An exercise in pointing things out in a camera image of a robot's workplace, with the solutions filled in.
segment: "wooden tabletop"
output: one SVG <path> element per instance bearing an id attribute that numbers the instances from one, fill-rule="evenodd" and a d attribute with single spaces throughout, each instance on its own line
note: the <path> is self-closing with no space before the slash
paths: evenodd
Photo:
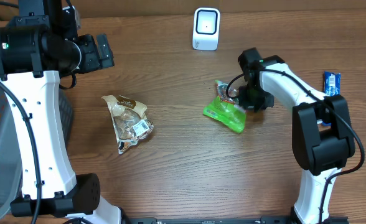
<path id="1" fill-rule="evenodd" d="M 128 216 L 289 214 L 301 168 L 291 149 L 287 109 L 277 101 L 248 114 L 241 134 L 202 115 L 216 97 L 214 81 L 240 74 L 237 57 L 251 47 L 264 57 L 279 55 L 318 90 L 324 71 L 341 73 L 341 94 L 366 150 L 366 10 L 222 14 L 214 52 L 192 49 L 192 26 L 192 16 L 82 20 L 80 34 L 107 34 L 115 67 L 79 75 L 77 87 L 66 91 L 75 110 L 68 155 L 77 174 L 99 176 L 102 196 Z M 103 95 L 146 104 L 155 125 L 150 140 L 120 156 Z M 346 169 L 358 161 L 356 151 Z M 366 223 L 366 161 L 337 179 L 329 211 Z M 8 215 L 1 223 L 29 220 Z"/>

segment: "green package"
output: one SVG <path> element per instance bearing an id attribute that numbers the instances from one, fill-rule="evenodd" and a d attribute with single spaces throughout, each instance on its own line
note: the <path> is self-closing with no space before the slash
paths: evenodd
<path id="1" fill-rule="evenodd" d="M 227 84 L 221 83 L 218 80 L 216 82 L 218 93 L 223 92 L 220 90 L 225 89 Z M 211 104 L 206 106 L 203 114 L 222 122 L 236 133 L 241 133 L 244 130 L 246 111 L 236 105 L 232 99 L 226 98 L 223 95 L 219 94 Z"/>

